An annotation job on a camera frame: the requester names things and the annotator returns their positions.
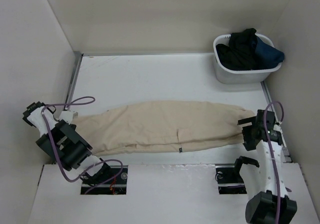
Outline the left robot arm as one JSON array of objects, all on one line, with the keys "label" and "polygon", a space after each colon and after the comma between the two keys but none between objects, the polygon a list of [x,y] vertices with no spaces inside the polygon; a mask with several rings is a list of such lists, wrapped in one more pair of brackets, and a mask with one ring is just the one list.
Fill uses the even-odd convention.
[{"label": "left robot arm", "polygon": [[66,108],[55,117],[56,104],[33,102],[23,112],[23,120],[39,131],[35,142],[70,182],[83,180],[95,186],[108,183],[114,173],[103,159],[93,155],[93,147],[76,131],[72,123],[76,113]]}]

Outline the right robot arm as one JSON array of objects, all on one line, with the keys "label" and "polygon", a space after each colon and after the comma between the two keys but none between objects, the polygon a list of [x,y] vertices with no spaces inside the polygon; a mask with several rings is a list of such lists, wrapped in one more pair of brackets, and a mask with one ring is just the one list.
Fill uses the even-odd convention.
[{"label": "right robot arm", "polygon": [[245,220],[248,224],[289,224],[298,207],[291,200],[281,174],[283,139],[274,112],[259,109],[256,116],[241,119],[243,145],[255,151],[257,159],[240,156],[232,176],[244,182],[248,196]]}]

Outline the beige trousers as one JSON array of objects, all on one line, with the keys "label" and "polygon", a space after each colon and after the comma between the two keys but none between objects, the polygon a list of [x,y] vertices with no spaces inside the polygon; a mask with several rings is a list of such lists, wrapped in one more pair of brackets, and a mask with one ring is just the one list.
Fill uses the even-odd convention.
[{"label": "beige trousers", "polygon": [[238,121],[254,117],[241,106],[207,101],[148,101],[73,120],[96,156],[185,153],[239,144]]}]

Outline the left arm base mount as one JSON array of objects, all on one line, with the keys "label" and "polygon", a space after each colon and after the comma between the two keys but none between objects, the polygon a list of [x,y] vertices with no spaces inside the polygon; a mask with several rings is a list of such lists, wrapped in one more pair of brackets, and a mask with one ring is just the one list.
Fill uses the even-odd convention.
[{"label": "left arm base mount", "polygon": [[107,166],[104,164],[96,174],[86,174],[81,181],[81,195],[125,195],[127,193],[128,166]]}]

